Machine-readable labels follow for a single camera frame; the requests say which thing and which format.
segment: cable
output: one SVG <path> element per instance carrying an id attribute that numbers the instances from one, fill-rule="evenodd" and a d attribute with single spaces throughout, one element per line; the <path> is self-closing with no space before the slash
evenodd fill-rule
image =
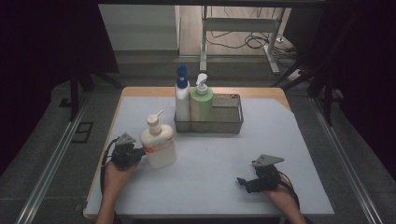
<path id="1" fill-rule="evenodd" d="M 228 15 L 227 11 L 225 10 L 225 7 L 224 7 L 224 12 L 225 12 L 225 14 L 226 14 L 228 17 L 230 17 L 230 16 Z"/>
<path id="2" fill-rule="evenodd" d="M 212 36 L 215 37 L 215 38 L 221 37 L 221 36 L 224 36 L 224 35 L 228 35 L 228 34 L 230 34 L 230 33 L 232 33 L 232 31 L 226 32 L 226 33 L 221 34 L 221 35 L 213 35 L 213 31 L 210 31 L 210 34 L 212 34 Z"/>
<path id="3" fill-rule="evenodd" d="M 282 185 L 283 187 L 285 187 L 290 192 L 291 197 L 294 199 L 294 201 L 297 204 L 298 209 L 300 210 L 300 200 L 298 199 L 298 196 L 297 196 L 296 192 L 294 191 L 294 187 L 291 184 L 291 181 L 289 180 L 289 178 L 285 174 L 283 174 L 282 172 L 279 172 L 279 173 L 286 177 L 286 179 L 288 180 L 290 185 L 288 185 L 287 183 L 285 183 L 285 182 L 283 182 L 281 180 L 279 180 L 279 184 Z"/>
<path id="4" fill-rule="evenodd" d="M 224 48 L 227 48 L 227 49 L 240 49 L 240 48 L 242 48 L 242 47 L 244 47 L 244 46 L 247 45 L 247 43 L 245 43 L 244 45 L 241 45 L 241 46 L 239 46 L 239 47 L 232 47 L 232 46 L 227 46 L 227 45 L 223 45 L 223 44 L 213 43 L 213 42 L 210 42 L 210 40 L 208 40 L 208 39 L 206 39 L 206 41 L 209 42 L 209 43 L 212 44 L 212 45 L 223 46 Z"/>
<path id="5" fill-rule="evenodd" d="M 271 19 L 274 18 L 275 10 L 276 10 L 276 7 L 274 7 L 274 11 L 273 11 L 273 15 L 272 15 Z"/>
<path id="6" fill-rule="evenodd" d="M 253 47 L 251 46 L 249 43 L 250 41 L 255 40 L 257 43 L 259 43 L 260 45 L 258 47 Z M 251 49 L 260 49 L 263 48 L 266 44 L 269 43 L 268 39 L 263 38 L 261 36 L 257 36 L 257 35 L 253 35 L 253 33 L 250 33 L 250 35 L 248 35 L 245 38 L 245 43 L 247 43 L 247 45 L 251 48 Z"/>
<path id="7" fill-rule="evenodd" d="M 261 14 L 262 14 L 262 7 L 259 10 L 257 10 L 257 18 L 259 18 Z"/>
<path id="8" fill-rule="evenodd" d="M 251 15 L 253 15 L 253 13 L 254 13 L 256 10 L 257 10 L 257 7 L 255 7 L 254 10 L 250 13 L 250 16 L 249 16 L 250 18 L 251 18 Z"/>
<path id="9" fill-rule="evenodd" d="M 102 158 L 102 164 L 100 167 L 100 190 L 102 191 L 102 194 L 103 194 L 103 190 L 105 188 L 105 170 L 106 170 L 106 163 L 107 163 L 107 158 L 108 158 L 108 151 L 110 150 L 111 146 L 114 143 L 116 143 L 118 140 L 119 140 L 119 137 L 116 139 L 113 139 L 113 141 L 111 141 L 110 144 L 108 144 L 105 154 L 103 155 L 103 158 Z"/>

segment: gray floor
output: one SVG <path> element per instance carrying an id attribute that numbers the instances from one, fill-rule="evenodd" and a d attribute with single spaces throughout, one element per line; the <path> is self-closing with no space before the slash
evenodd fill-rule
<path id="1" fill-rule="evenodd" d="M 120 74 L 111 76 L 127 86 L 174 86 L 176 68 L 182 63 L 188 65 L 192 80 L 199 70 L 198 58 L 193 57 L 118 54 L 118 61 Z M 278 78 L 271 74 L 264 58 L 209 58 L 208 75 L 208 84 L 211 86 L 267 87 Z M 68 145 L 43 201 L 37 207 L 33 223 L 92 223 L 81 215 L 81 209 L 87 199 L 120 97 L 120 90 L 100 78 L 93 76 L 93 79 L 95 90 L 81 93 L 87 95 L 89 100 L 80 120 L 93 122 L 92 133 L 86 144 Z M 305 93 L 308 84 L 303 83 L 287 91 L 287 97 L 335 212 L 334 216 L 310 218 L 314 223 L 370 223 L 336 156 L 332 141 L 320 122 L 313 101 Z M 18 157 L 0 177 L 0 223 L 14 223 L 28 202 L 37 179 L 69 125 L 70 109 L 58 106 L 63 98 L 68 97 L 68 83 L 53 90 L 51 104 L 42 120 Z M 346 120 L 337 103 L 333 104 L 332 122 L 332 129 L 377 208 L 382 223 L 394 222 L 394 180 Z M 137 222 L 154 223 L 147 220 Z M 233 221 L 237 222 L 247 223 L 245 219 Z"/>

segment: metal frame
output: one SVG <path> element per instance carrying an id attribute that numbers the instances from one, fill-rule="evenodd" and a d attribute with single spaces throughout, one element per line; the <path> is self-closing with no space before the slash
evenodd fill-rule
<path id="1" fill-rule="evenodd" d="M 73 134 L 76 131 L 79 121 L 82 118 L 82 115 L 87 108 L 87 104 L 90 100 L 91 95 L 86 93 L 83 95 L 83 99 L 81 102 L 81 109 L 78 111 L 76 119 L 74 121 L 70 121 L 67 125 L 66 130 L 64 131 L 64 135 L 59 141 L 58 146 L 53 151 L 52 155 L 49 158 L 49 161 L 44 168 L 43 173 L 38 178 L 35 183 L 35 187 L 30 193 L 29 198 L 27 199 L 25 205 L 23 206 L 20 214 L 18 215 L 18 219 L 16 223 L 32 223 L 35 218 L 35 214 L 37 213 L 38 207 L 44 199 L 44 196 L 47 193 L 48 188 L 50 187 L 50 183 L 52 182 L 52 178 L 55 176 L 56 171 L 58 170 L 59 165 L 61 164 L 62 159 L 64 158 L 64 153 L 66 152 L 70 141 L 73 138 Z"/>
<path id="2" fill-rule="evenodd" d="M 271 65 L 274 75 L 279 75 L 280 71 L 274 59 L 273 49 L 282 23 L 285 8 L 282 7 L 277 18 L 274 19 L 253 19 L 253 18 L 208 18 L 207 6 L 204 6 L 202 17 L 202 44 L 199 70 L 201 73 L 206 73 L 206 32 L 207 31 L 225 31 L 225 32 L 261 32 L 272 33 L 270 43 L 264 46 L 265 55 Z"/>
<path id="3" fill-rule="evenodd" d="M 356 198 L 361 204 L 361 209 L 363 210 L 364 215 L 366 215 L 367 220 L 370 224 L 382 224 L 383 222 L 381 216 L 379 215 L 378 210 L 375 207 L 375 204 L 371 199 L 367 188 L 364 187 L 361 179 L 353 168 L 353 165 L 349 160 L 349 157 L 344 150 L 343 145 L 340 143 L 340 140 L 338 139 L 334 129 L 326 122 L 326 119 L 323 117 L 323 109 L 320 106 L 318 98 L 310 98 L 310 102 L 316 110 L 320 125 L 322 126 L 323 131 L 326 133 L 328 139 L 330 140 L 332 149 L 334 150 L 335 156 L 340 161 L 340 165 L 344 170 L 350 187 L 352 187 Z"/>

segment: white tabletop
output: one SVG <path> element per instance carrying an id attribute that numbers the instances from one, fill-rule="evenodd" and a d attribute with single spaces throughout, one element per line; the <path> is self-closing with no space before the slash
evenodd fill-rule
<path id="1" fill-rule="evenodd" d="M 251 162 L 266 154 L 285 159 L 276 168 L 290 178 L 303 214 L 333 214 L 294 115 L 273 99 L 241 100 L 240 134 L 175 133 L 177 161 L 154 170 L 143 157 L 117 201 L 117 213 L 135 218 L 281 216 L 265 195 L 247 193 L 236 180 L 257 178 Z M 173 97 L 123 97 L 107 142 L 127 132 L 141 147 L 146 117 L 162 109 L 160 123 L 175 129 Z M 93 181 L 86 217 L 96 217 L 102 198 L 99 175 Z"/>

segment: white lotion bottle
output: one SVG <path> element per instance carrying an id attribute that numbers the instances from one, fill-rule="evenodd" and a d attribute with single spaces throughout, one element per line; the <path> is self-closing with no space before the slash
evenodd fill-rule
<path id="1" fill-rule="evenodd" d="M 187 65 L 177 69 L 175 86 L 176 121 L 190 121 L 190 82 L 187 80 Z"/>
<path id="2" fill-rule="evenodd" d="M 149 115 L 147 118 L 148 129 L 140 135 L 143 149 L 146 152 L 149 165 L 162 168 L 176 161 L 176 148 L 173 139 L 173 128 L 167 124 L 159 123 L 158 114 Z"/>

